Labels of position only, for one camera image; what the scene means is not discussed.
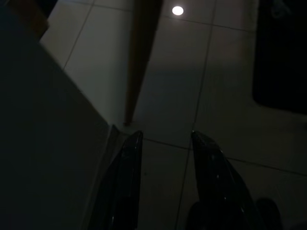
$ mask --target floor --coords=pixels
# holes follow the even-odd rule
[[[182,230],[198,200],[190,133],[217,141],[286,228],[307,217],[307,118],[251,97],[256,0],[165,0],[131,127],[123,127],[132,0],[60,0],[42,45],[103,118],[144,131],[138,229]],[[181,16],[171,10],[179,5]]]

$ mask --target tile floor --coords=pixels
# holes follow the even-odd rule
[[[181,16],[171,13],[180,5]],[[139,229],[184,229],[198,200],[189,136],[215,139],[286,226],[307,217],[307,118],[251,98],[256,0],[165,0],[130,128],[122,125],[132,0],[59,0],[41,44],[101,116],[141,129]]]

